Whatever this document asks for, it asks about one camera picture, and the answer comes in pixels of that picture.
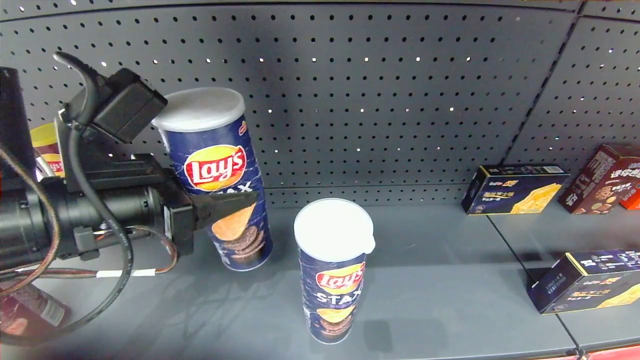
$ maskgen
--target black cable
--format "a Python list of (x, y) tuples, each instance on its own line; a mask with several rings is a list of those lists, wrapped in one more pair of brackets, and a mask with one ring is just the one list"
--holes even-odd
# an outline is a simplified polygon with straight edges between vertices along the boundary
[(101, 215), (109, 228), (111, 228), (113, 233), (116, 235), (118, 242), (120, 243), (122, 248), (124, 265), (122, 274), (118, 278), (118, 282), (116, 283), (114, 288), (111, 290), (111, 293), (109, 293), (109, 295), (95, 309), (84, 315), (81, 319), (60, 329), (56, 329), (56, 332), (38, 337), (27, 338), (2, 332), (1, 342), (7, 345), (33, 345), (34, 342), (44, 342), (47, 340), (51, 340), (53, 338), (66, 335), (88, 324), (90, 321), (102, 314), (117, 299), (117, 297), (120, 295), (125, 285), (127, 284), (127, 281), (129, 281), (131, 272), (133, 270), (133, 248), (131, 246), (131, 240), (129, 239), (129, 236), (127, 235), (123, 227), (118, 223), (118, 220), (116, 219), (114, 214), (111, 212), (111, 210), (109, 210), (109, 208), (107, 208), (105, 203), (102, 201), (102, 199), (100, 199), (98, 194), (92, 188), (86, 176), (84, 176), (84, 170), (82, 168), (82, 164), (80, 163), (78, 155), (78, 145), (81, 135), (86, 129), (86, 126), (89, 125), (93, 120), (93, 114), (96, 111), (99, 95), (99, 86), (97, 80), (95, 76), (92, 75), (93, 70), (83, 62), (78, 60), (76, 57), (63, 52), (57, 52), (55, 53), (54, 58), (59, 62), (76, 69), (78, 72), (80, 72), (80, 74), (84, 78), (84, 81), (86, 82), (84, 105), (77, 120), (72, 124), (71, 135), (69, 137), (69, 162), (71, 165), (71, 171), (74, 175), (76, 175), (80, 189), (83, 191), (84, 195), (91, 202), (91, 204), (93, 204), (96, 211)]

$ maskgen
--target potato chip image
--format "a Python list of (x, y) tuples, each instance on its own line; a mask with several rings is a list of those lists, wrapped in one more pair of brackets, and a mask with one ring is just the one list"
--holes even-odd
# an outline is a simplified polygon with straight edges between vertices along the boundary
[(511, 208), (512, 214), (539, 213), (553, 199), (554, 195), (562, 185), (549, 184), (533, 190), (524, 200), (517, 202)]
[(244, 229), (246, 229), (254, 208), (255, 203), (248, 208), (236, 211), (235, 213), (216, 221), (215, 224), (211, 226), (211, 231), (223, 241), (233, 241), (238, 239), (244, 232)]
[(339, 323), (349, 316), (356, 308), (355, 305), (349, 306), (346, 309), (318, 309), (317, 313), (323, 319), (331, 323)]
[(629, 305), (635, 302), (638, 298), (640, 298), (640, 284), (632, 286), (629, 290), (616, 297), (603, 301), (602, 304), (596, 307), (596, 309), (601, 309), (603, 307)]

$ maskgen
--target brown snack box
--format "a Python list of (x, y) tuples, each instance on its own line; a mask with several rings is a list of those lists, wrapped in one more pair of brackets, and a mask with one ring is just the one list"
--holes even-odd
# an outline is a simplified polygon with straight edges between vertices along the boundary
[(606, 214), (640, 181), (640, 146), (604, 144), (558, 201), (572, 214)]

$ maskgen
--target stax text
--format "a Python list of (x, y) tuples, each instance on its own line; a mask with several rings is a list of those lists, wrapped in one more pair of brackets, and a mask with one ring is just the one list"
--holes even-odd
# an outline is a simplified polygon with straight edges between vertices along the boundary
[(353, 293), (350, 294), (346, 294), (346, 295), (331, 295), (331, 296), (327, 296), (327, 294), (324, 293), (317, 293), (316, 294), (316, 299), (319, 302), (329, 302), (331, 303), (331, 305), (344, 305), (344, 304), (349, 304), (351, 302), (354, 302), (358, 296), (362, 293), (362, 286), (354, 291)]

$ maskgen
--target wire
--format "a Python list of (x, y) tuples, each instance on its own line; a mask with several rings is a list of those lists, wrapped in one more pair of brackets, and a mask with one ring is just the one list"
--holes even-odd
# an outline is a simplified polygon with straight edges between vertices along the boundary
[[(7, 334), (5, 332), (1, 333), (1, 341), (5, 344), (9, 345), (33, 345), (34, 342), (44, 342), (47, 340), (51, 340), (53, 338), (57, 338), (62, 335), (66, 335), (86, 324), (90, 321), (94, 320), (100, 314), (102, 314), (121, 294), (124, 289), (127, 281), (131, 276), (131, 272), (133, 269), (133, 248), (131, 246), (131, 240), (129, 239), (127, 233), (124, 231), (122, 226), (118, 223), (118, 220), (115, 218), (114, 214), (107, 208), (102, 199), (98, 196), (95, 190), (92, 188), (91, 184), (87, 180), (86, 176), (84, 176), (84, 170), (82, 164), (80, 163), (79, 155), (78, 155), (78, 146), (80, 142), (80, 137), (87, 125), (91, 123), (93, 120), (93, 114), (97, 108), (98, 102), (98, 83), (95, 76), (95, 71), (89, 68), (86, 64), (80, 61), (75, 56), (69, 55), (63, 52), (56, 52), (54, 54), (54, 59), (58, 60), (65, 65), (71, 66), (73, 69), (76, 69), (80, 75), (82, 75), (84, 81), (86, 82), (85, 89), (85, 98), (82, 110), (80, 111), (80, 115), (74, 121), (71, 126), (71, 134), (69, 136), (68, 143), (68, 151), (69, 151), (69, 162), (71, 165), (71, 171), (76, 175), (76, 179), (80, 189), (83, 191), (86, 198), (91, 202), (91, 204), (95, 207), (96, 211), (107, 223), (109, 228), (114, 232), (118, 242), (122, 248), (122, 255), (124, 258), (123, 270), (120, 273), (120, 277), (114, 288), (111, 290), (109, 295), (93, 310), (91, 310), (88, 314), (84, 315), (79, 320), (68, 324), (60, 329), (56, 329), (56, 332), (52, 332), (49, 334), (44, 334), (38, 337), (23, 337), (23, 336), (14, 336)], [(27, 282), (26, 280), (30, 278), (35, 278), (34, 274), (29, 275), (29, 277), (22, 282)]]
[(9, 166), (14, 169), (14, 171), (22, 178), (22, 180), (29, 185), (29, 187), (38, 195), (40, 201), (44, 205), (44, 208), (47, 212), (47, 218), (49, 218), (49, 223), (52, 227), (52, 237), (51, 237), (51, 246), (49, 247), (49, 251), (47, 255), (44, 257), (42, 262), (38, 265), (38, 268), (27, 276), (25, 279), (15, 283), (13, 286), (0, 291), (0, 296), (8, 295), (16, 290), (21, 289), (28, 284), (31, 284), (38, 276), (40, 276), (56, 257), (58, 252), (58, 247), (60, 246), (60, 221), (58, 220), (58, 216), (56, 215), (56, 210), (53, 208), (51, 201), (49, 200), (47, 194), (44, 189), (40, 186), (40, 183), (34, 181), (31, 176), (28, 175), (27, 170), (20, 164), (18, 159), (13, 156), (13, 154), (9, 153), (9, 151), (4, 147), (2, 143), (0, 143), (0, 158), (5, 160)]
[[(169, 255), (171, 256), (171, 263), (169, 264), (169, 266), (164, 268), (157, 268), (157, 269), (134, 270), (134, 273), (132, 274), (133, 276), (135, 276), (136, 271), (138, 271), (138, 274), (147, 274), (148, 273), (147, 270), (153, 270), (154, 271), (153, 274), (158, 275), (158, 274), (166, 274), (169, 271), (173, 270), (175, 265), (178, 263), (179, 255), (178, 255), (178, 250), (176, 249), (175, 244), (173, 244), (171, 239), (169, 239), (166, 235), (164, 235), (163, 233), (159, 232), (158, 230), (152, 227), (134, 225), (134, 226), (127, 226), (126, 229), (146, 231), (156, 235), (160, 239), (160, 242), (164, 245)], [(101, 237), (104, 237), (110, 232), (111, 231), (107, 230)], [(31, 272), (33, 272), (33, 270), (19, 270), (19, 271), (14, 270), (10, 274), (4, 274), (4, 275), (0, 274), (0, 282), (18, 279), (21, 277), (26, 277)], [(100, 276), (101, 272), (103, 274), (115, 273), (113, 270), (96, 271), (96, 270), (88, 270), (88, 269), (80, 269), (80, 268), (48, 268), (47, 271), (45, 271), (40, 276), (40, 278), (41, 279), (91, 279), (96, 277), (109, 277), (105, 275)]]

